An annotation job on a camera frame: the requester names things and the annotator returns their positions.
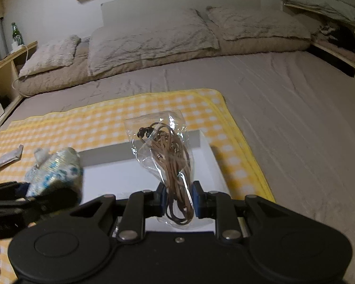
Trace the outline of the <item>white storage box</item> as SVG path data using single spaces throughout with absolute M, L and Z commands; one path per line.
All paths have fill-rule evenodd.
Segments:
M 230 190 L 203 132 L 189 131 L 188 146 L 193 180 L 199 181 L 205 192 L 229 194 Z M 87 149 L 79 155 L 83 167 L 83 204 L 105 194 L 113 194 L 120 201 L 129 198 L 134 192 L 154 191 L 160 183 L 158 177 L 139 164 L 129 142 Z M 216 239 L 221 239 L 217 230 L 216 220 L 199 219 L 196 216 L 187 226 L 170 224 L 165 216 L 145 220 L 146 232 L 177 233 L 178 239 L 182 239 L 184 233 L 199 232 L 212 232 Z

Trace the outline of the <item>blue floral brocade pouch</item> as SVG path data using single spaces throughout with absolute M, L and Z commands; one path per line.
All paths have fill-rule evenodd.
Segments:
M 50 153 L 49 148 L 34 151 L 35 164 L 25 174 L 29 184 L 25 197 L 38 197 L 57 189 L 69 188 L 77 195 L 80 203 L 83 197 L 83 167 L 79 153 L 72 147 L 65 147 Z

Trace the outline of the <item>right beige quilted pillow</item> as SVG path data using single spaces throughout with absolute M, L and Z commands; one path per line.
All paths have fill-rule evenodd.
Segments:
M 248 38 L 311 38 L 309 30 L 296 18 L 279 10 L 239 10 L 224 6 L 206 9 L 224 40 Z

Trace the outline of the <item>small fluffy beige pillow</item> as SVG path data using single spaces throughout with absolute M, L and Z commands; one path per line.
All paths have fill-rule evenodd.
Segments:
M 64 39 L 51 40 L 41 45 L 25 62 L 19 72 L 19 77 L 32 76 L 72 65 L 80 42 L 81 38 L 77 35 L 69 35 Z

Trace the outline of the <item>yellow white checkered blanket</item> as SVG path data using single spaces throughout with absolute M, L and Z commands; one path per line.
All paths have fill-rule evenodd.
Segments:
M 124 121 L 145 114 L 179 110 L 187 129 L 201 130 L 213 148 L 231 196 L 274 196 L 223 96 L 213 89 L 158 92 L 103 101 L 94 105 L 17 120 L 0 132 L 0 156 L 18 145 L 22 159 L 0 172 L 0 183 L 23 181 L 34 164 L 33 151 L 70 146 L 77 151 L 127 141 Z

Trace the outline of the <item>right wooden shelf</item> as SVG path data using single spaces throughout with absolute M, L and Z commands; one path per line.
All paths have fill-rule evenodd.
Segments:
M 281 10 L 299 20 L 311 33 L 309 51 L 355 78 L 355 25 L 338 21 L 303 7 L 286 4 Z

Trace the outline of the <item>white headboard panel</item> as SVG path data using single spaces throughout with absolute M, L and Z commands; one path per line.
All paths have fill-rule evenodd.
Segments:
M 101 12 L 103 25 L 111 26 L 117 21 L 181 8 L 193 8 L 207 18 L 208 6 L 259 10 L 261 0 L 114 0 L 101 4 Z

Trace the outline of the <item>green glass bottle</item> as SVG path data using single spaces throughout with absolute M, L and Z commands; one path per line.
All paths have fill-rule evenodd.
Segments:
M 16 23 L 12 22 L 11 26 L 12 26 L 13 41 L 16 42 L 17 45 L 24 45 L 22 35 L 21 35 Z

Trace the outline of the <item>grey bed sheet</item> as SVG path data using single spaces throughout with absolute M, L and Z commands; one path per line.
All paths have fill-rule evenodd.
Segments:
M 150 92 L 215 89 L 278 204 L 342 231 L 355 283 L 355 79 L 306 52 L 203 58 L 26 99 L 6 120 Z

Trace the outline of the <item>wooden bedside shelf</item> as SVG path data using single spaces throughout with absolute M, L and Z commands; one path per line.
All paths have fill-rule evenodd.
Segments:
M 25 64 L 26 59 L 35 53 L 37 47 L 38 42 L 34 41 L 0 61 L 0 103 L 5 111 L 0 118 L 0 127 L 22 102 L 23 97 L 13 88 L 13 83 L 18 79 L 19 66 Z

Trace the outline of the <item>large beige quilted pillow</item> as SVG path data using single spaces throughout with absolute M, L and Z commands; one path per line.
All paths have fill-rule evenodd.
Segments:
M 165 10 L 96 29 L 89 40 L 88 74 L 207 49 L 218 50 L 219 42 L 195 9 Z

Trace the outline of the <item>folded brown duvet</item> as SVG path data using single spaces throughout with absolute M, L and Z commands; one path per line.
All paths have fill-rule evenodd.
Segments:
M 218 28 L 212 26 L 211 29 L 219 41 L 218 50 L 201 49 L 195 52 L 180 53 L 154 60 L 139 60 L 116 66 L 96 76 L 90 76 L 88 74 L 89 42 L 85 41 L 77 46 L 72 65 L 21 77 L 15 81 L 14 89 L 22 96 L 29 98 L 37 94 L 62 90 L 117 74 L 169 63 L 226 55 L 304 51 L 310 45 L 309 39 L 299 39 L 294 37 L 263 37 L 224 40 Z

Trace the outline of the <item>grey foil packet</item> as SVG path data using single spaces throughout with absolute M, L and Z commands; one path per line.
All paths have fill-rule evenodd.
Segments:
M 0 156 L 0 169 L 9 164 L 19 161 L 22 157 L 22 153 L 23 145 L 20 144 L 16 149 Z

